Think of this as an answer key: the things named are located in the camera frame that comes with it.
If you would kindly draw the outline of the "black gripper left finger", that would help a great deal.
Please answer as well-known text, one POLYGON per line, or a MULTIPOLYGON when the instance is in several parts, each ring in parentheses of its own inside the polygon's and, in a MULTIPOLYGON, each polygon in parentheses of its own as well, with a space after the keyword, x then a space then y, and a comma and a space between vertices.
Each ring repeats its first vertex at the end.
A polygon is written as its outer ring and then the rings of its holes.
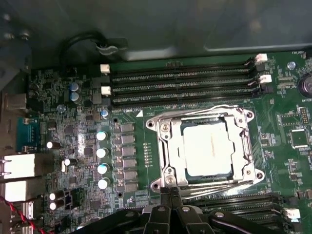
POLYGON ((119 210, 75 231, 77 234, 168 234, 171 221, 171 192, 160 189, 160 204, 142 212, 119 210))

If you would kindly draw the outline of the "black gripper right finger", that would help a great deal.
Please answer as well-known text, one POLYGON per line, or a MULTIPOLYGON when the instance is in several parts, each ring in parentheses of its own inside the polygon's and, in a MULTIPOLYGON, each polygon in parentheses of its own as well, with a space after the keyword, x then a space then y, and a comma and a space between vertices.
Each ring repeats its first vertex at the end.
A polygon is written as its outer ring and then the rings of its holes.
POLYGON ((172 210, 175 225, 183 234, 214 234, 214 229, 226 234, 279 233, 228 211, 213 211, 204 216, 198 207, 183 204, 179 189, 172 189, 172 210))

